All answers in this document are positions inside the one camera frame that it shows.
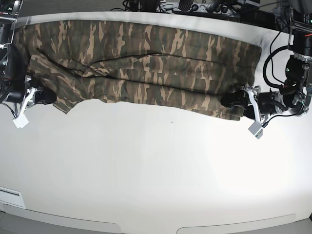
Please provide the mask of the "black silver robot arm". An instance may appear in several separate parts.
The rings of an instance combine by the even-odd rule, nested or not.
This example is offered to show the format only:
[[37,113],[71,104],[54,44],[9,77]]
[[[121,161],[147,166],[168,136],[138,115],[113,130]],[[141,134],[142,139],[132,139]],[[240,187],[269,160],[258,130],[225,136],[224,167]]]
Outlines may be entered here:
[[[290,116],[299,116],[309,110],[312,100],[312,2],[310,0],[289,1],[289,41],[272,52],[264,62],[263,78],[267,85],[276,91],[260,93],[251,88],[235,93],[225,94],[221,104],[226,108],[240,106],[244,115],[255,119],[261,116],[282,115],[288,111]],[[268,63],[281,51],[292,52],[286,64],[286,79],[280,85],[269,82],[267,78]]]
[[0,2],[0,102],[22,104],[30,98],[27,106],[52,104],[57,100],[55,92],[27,74],[22,54],[13,44],[22,5],[22,0]]

